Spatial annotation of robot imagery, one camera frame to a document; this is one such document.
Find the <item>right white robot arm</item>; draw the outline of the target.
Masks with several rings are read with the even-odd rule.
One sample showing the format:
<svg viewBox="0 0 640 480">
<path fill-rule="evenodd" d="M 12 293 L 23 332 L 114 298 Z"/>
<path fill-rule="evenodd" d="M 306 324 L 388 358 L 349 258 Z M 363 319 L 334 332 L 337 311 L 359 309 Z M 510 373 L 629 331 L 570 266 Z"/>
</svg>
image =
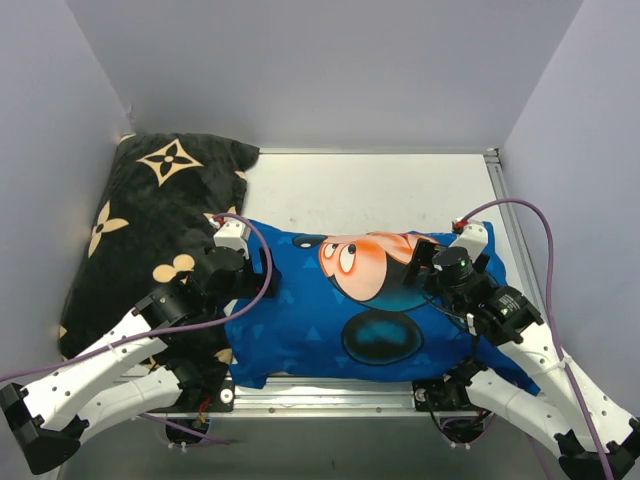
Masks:
<svg viewBox="0 0 640 480">
<path fill-rule="evenodd" d="M 639 459 L 639 420 L 605 394 L 564 351 L 540 311 L 518 289 L 496 283 L 488 256 L 461 244 L 418 241 L 405 282 L 473 340 L 513 361 L 541 396 L 502 378 L 477 356 L 444 375 L 446 402 L 507 420 L 557 458 L 571 479 L 622 479 Z"/>
</svg>

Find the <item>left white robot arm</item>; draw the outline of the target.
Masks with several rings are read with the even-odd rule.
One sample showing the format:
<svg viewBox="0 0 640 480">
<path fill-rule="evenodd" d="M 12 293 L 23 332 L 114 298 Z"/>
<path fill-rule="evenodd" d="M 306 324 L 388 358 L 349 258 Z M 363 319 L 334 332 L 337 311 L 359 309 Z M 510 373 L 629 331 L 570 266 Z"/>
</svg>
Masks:
<svg viewBox="0 0 640 480">
<path fill-rule="evenodd" d="M 259 256 L 255 272 L 245 250 L 209 250 L 202 267 L 152 290 L 80 355 L 29 384 L 3 386 L 1 411 L 31 473 L 58 468 L 134 416 L 196 408 L 220 382 L 184 336 L 229 322 L 224 308 L 232 300 L 255 305 L 275 295 L 280 274 L 271 252 L 262 247 Z"/>
</svg>

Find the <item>blue and yellow pillowcase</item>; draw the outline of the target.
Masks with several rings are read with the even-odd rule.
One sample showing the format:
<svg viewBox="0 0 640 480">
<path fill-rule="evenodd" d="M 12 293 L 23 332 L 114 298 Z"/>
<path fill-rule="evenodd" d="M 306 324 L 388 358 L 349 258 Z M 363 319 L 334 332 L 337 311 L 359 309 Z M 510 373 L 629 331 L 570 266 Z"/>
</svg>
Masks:
<svg viewBox="0 0 640 480">
<path fill-rule="evenodd" d="M 268 245 L 281 274 L 278 292 L 226 324 L 236 384 L 261 388 L 269 376 L 405 382 L 437 378 L 476 355 L 531 394 L 527 374 L 486 339 L 474 344 L 421 287 L 403 280 L 421 240 L 448 246 L 452 233 L 302 234 L 260 223 L 256 258 Z"/>
</svg>

